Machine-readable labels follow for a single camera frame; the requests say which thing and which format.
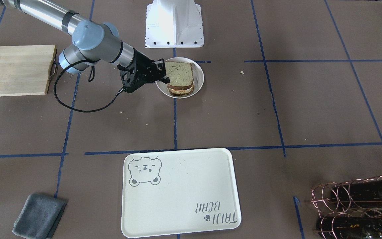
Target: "white bowl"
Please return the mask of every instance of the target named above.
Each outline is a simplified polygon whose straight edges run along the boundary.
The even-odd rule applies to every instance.
[[[169,97],[172,97],[172,98],[181,99],[181,98],[191,97],[201,89],[201,87],[203,86],[203,82],[204,82],[204,74],[203,74],[203,70],[201,69],[201,67],[195,61],[188,59],[188,58],[184,58],[184,57],[174,57],[174,58],[167,59],[166,61],[191,63],[192,71],[193,71],[193,75],[194,75],[194,91],[191,94],[187,94],[187,95],[183,95],[183,96],[173,96],[169,93],[169,90],[168,90],[167,85],[165,83],[163,83],[161,81],[156,81],[157,87],[159,88],[159,90],[161,92],[163,92],[163,94],[165,94]]]

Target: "bear cartoon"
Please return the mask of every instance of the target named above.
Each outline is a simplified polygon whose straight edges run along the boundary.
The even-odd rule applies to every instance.
[[[155,157],[141,157],[140,159],[132,158],[132,161],[128,165],[128,169],[131,172],[131,178],[129,183],[131,186],[136,187],[139,183],[150,182],[153,185],[160,183],[160,168],[162,162]]]

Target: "wooden cutting board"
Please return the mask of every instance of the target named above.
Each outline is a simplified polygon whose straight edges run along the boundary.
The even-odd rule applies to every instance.
[[[0,46],[0,96],[46,94],[55,45]]]

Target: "robotic arm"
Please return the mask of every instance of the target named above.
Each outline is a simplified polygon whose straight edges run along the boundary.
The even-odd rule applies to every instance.
[[[169,83],[164,59],[154,61],[119,39],[112,23],[97,24],[50,0],[0,0],[0,6],[18,9],[72,36],[72,45],[59,56],[67,72],[77,74],[101,59],[120,70],[123,90],[132,93],[146,83]]]

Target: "black cable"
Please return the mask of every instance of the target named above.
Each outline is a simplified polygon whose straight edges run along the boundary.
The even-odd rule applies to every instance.
[[[54,82],[54,96],[56,97],[56,100],[64,107],[67,107],[71,110],[74,110],[74,111],[77,111],[77,112],[82,112],[82,113],[92,113],[92,112],[97,112],[97,111],[100,111],[100,110],[104,110],[105,108],[109,107],[115,100],[116,98],[120,95],[120,93],[123,92],[123,88],[121,88],[117,93],[116,95],[114,96],[114,98],[112,99],[112,101],[110,101],[110,103],[108,103],[107,105],[105,105],[104,107],[101,107],[99,109],[95,109],[95,110],[89,110],[89,111],[84,111],[84,110],[79,110],[79,109],[76,109],[76,108],[73,108],[73,107],[70,107],[68,106],[67,104],[63,103],[59,97],[57,96],[57,83],[58,83],[58,80],[61,78],[61,76],[71,67],[77,65],[77,64],[80,64],[80,63],[83,63],[83,62],[88,62],[88,63],[94,63],[94,62],[90,62],[88,60],[80,60],[80,61],[77,61],[71,65],[69,65],[68,67],[66,67],[58,76],[57,76],[57,79],[55,80]]]
[[[95,78],[95,66],[91,66],[91,71],[89,72],[88,82],[93,81]]]

